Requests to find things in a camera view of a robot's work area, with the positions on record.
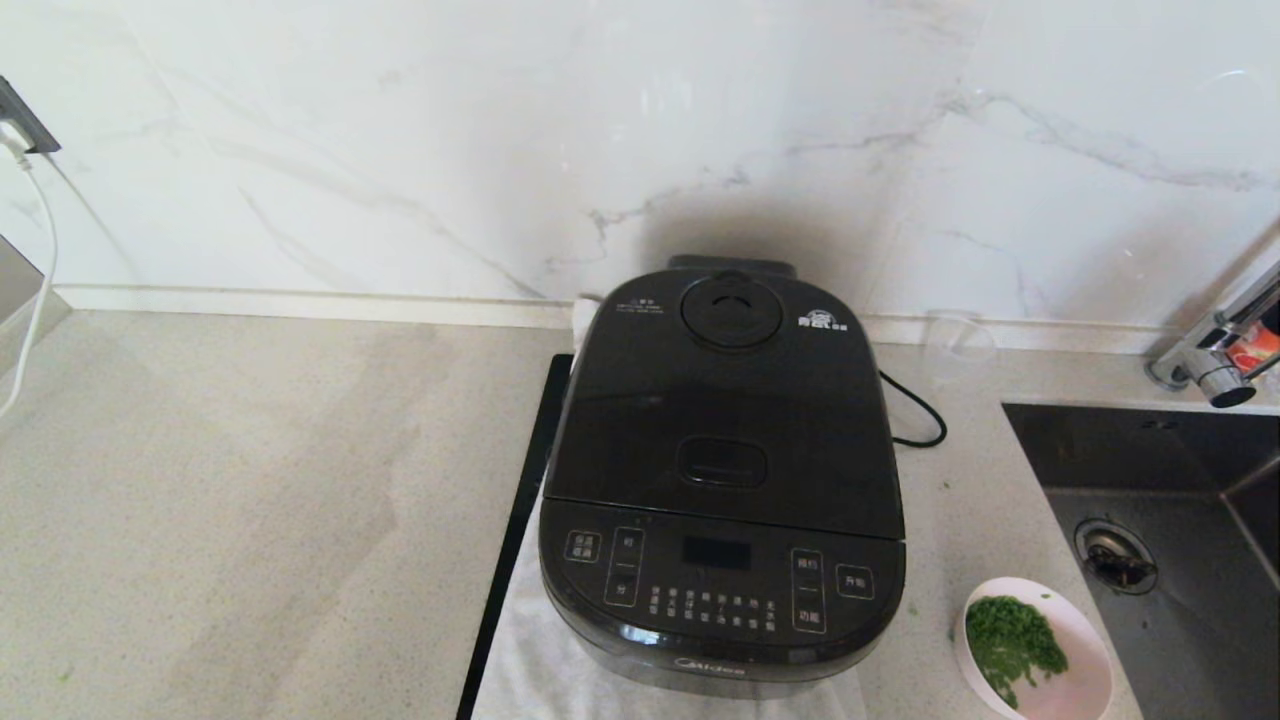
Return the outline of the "black rice cooker lid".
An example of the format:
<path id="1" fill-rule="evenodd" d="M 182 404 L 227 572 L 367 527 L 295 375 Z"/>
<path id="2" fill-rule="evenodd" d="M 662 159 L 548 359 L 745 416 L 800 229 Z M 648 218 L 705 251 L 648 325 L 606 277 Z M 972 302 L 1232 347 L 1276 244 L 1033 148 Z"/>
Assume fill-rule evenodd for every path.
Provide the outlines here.
<path id="1" fill-rule="evenodd" d="M 865 332 L 787 273 L 680 266 L 598 305 L 550 460 L 552 498 L 902 541 Z"/>

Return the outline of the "pink bowl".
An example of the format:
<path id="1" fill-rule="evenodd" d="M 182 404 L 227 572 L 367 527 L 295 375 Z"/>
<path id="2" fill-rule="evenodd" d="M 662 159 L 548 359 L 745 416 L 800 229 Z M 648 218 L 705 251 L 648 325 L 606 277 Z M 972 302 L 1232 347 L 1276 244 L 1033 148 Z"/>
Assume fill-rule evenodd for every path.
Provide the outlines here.
<path id="1" fill-rule="evenodd" d="M 1030 687 L 1014 684 L 1020 707 L 1010 708 L 978 671 L 965 637 L 965 612 L 986 596 L 1011 596 L 1037 607 L 1053 629 L 1069 660 L 1069 670 Z M 1001 720 L 1101 720 L 1114 696 L 1114 666 L 1100 635 L 1083 612 L 1057 591 L 1038 582 L 1001 577 L 979 584 L 959 611 L 954 629 L 954 653 L 963 679 L 980 702 Z"/>

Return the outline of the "black flat strip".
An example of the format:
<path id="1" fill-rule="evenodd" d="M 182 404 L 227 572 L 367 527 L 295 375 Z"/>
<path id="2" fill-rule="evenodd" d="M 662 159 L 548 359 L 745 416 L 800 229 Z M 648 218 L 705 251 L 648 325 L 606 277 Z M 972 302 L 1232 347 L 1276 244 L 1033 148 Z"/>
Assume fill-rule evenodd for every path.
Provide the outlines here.
<path id="1" fill-rule="evenodd" d="M 572 354 L 557 354 L 552 357 L 547 370 L 538 413 L 534 419 L 524 465 L 509 509 L 503 543 L 486 596 L 454 720 L 472 720 L 474 716 L 488 657 L 492 652 L 492 644 L 500 620 L 500 612 L 518 560 L 520 547 L 541 488 L 550 447 L 554 443 L 564 393 L 570 383 L 572 360 Z"/>

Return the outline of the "white cloth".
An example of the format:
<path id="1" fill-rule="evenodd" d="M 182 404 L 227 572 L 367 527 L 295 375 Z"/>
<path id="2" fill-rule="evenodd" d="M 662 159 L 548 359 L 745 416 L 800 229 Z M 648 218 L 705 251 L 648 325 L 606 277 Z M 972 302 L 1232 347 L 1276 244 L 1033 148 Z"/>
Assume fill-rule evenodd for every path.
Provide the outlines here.
<path id="1" fill-rule="evenodd" d="M 576 354 L 588 328 L 577 328 Z M 564 411 L 564 401 L 556 438 Z M 538 510 L 547 493 L 550 447 L 541 497 L 535 502 L 520 547 L 509 591 L 474 710 L 493 720 L 867 720 L 856 665 L 799 692 L 726 697 L 649 685 L 616 674 L 577 642 L 558 618 L 541 583 Z"/>

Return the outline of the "chopped green onions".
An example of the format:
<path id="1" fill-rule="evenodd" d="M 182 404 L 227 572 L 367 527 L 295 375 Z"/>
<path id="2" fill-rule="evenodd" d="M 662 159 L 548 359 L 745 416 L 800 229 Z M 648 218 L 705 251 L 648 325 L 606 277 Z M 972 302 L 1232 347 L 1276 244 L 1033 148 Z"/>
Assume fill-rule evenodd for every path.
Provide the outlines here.
<path id="1" fill-rule="evenodd" d="M 1069 670 L 1048 619 L 1011 596 L 986 596 L 965 612 L 965 637 L 979 674 L 1010 707 L 1020 707 L 1014 684 L 1030 687 Z"/>

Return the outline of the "round sink drain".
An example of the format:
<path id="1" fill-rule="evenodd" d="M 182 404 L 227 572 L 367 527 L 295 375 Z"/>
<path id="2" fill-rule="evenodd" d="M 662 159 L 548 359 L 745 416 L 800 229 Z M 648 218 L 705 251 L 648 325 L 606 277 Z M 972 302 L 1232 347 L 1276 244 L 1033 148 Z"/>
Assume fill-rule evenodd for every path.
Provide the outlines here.
<path id="1" fill-rule="evenodd" d="M 1087 518 L 1071 537 L 1085 574 L 1117 594 L 1142 596 L 1158 584 L 1160 569 L 1144 541 L 1106 518 Z"/>

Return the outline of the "steel sink basin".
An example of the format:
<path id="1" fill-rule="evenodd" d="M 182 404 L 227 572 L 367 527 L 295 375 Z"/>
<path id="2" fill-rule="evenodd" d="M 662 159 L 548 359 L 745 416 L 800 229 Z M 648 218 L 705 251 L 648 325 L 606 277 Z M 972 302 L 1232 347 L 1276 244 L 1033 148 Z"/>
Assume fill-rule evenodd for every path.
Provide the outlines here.
<path id="1" fill-rule="evenodd" d="M 1280 416 L 1006 404 L 1146 720 L 1280 720 Z M 1148 594 L 1083 570 L 1075 527 L 1149 547 Z"/>

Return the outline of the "chrome faucet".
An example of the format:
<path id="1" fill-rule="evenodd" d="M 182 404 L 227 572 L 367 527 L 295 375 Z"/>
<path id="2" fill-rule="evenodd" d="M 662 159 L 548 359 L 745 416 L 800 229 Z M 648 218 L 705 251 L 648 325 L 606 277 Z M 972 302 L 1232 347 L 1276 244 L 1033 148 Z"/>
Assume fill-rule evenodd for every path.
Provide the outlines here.
<path id="1" fill-rule="evenodd" d="M 1228 357 L 1228 347 L 1258 320 L 1280 334 L 1280 260 L 1230 304 L 1211 309 L 1169 350 L 1147 361 L 1144 374 L 1171 392 L 1194 386 L 1215 409 L 1240 406 L 1257 395 L 1254 380 L 1280 368 L 1277 354 L 1266 372 L 1245 377 Z"/>

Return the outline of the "orange packet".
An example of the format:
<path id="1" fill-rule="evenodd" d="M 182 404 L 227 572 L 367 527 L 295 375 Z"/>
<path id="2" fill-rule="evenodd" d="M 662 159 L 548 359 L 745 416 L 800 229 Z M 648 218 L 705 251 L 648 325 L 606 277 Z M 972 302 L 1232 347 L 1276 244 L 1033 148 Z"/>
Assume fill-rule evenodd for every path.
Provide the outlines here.
<path id="1" fill-rule="evenodd" d="M 1270 359 L 1280 354 L 1280 334 L 1258 320 L 1228 347 L 1226 354 L 1240 374 L 1257 377 L 1266 372 Z"/>

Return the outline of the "grey panel corner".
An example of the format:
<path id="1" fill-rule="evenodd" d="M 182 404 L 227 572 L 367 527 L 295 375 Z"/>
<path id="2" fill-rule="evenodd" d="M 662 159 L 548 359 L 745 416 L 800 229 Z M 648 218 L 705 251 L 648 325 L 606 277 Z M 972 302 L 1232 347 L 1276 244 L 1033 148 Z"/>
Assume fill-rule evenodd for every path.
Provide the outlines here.
<path id="1" fill-rule="evenodd" d="M 0 234 L 0 378 L 17 366 L 42 281 L 41 272 Z M 70 305 L 50 290 L 41 313 L 36 342 L 70 314 Z"/>

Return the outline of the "dark wall outlet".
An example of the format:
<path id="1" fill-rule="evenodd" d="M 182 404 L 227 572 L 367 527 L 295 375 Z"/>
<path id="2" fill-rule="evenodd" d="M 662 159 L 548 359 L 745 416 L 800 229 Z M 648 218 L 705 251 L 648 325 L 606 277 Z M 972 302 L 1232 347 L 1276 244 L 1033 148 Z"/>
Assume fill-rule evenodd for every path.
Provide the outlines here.
<path id="1" fill-rule="evenodd" d="M 24 155 L 61 151 L 52 132 L 4 76 L 0 76 L 0 143 Z"/>

